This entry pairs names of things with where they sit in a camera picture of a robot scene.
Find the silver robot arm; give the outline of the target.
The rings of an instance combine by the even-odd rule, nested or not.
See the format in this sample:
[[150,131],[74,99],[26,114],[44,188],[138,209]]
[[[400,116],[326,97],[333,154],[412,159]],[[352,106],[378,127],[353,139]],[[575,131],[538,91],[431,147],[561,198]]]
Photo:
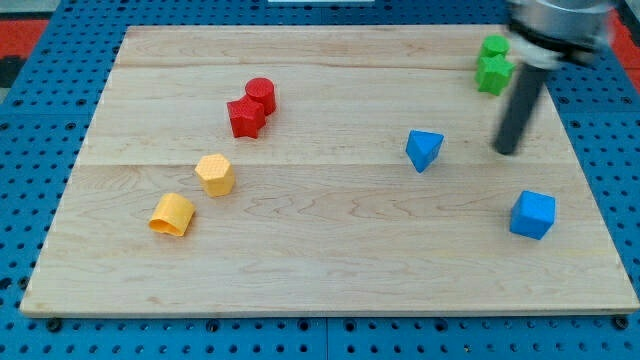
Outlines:
[[508,0],[508,37],[524,63],[554,70],[591,64],[608,46],[613,0]]

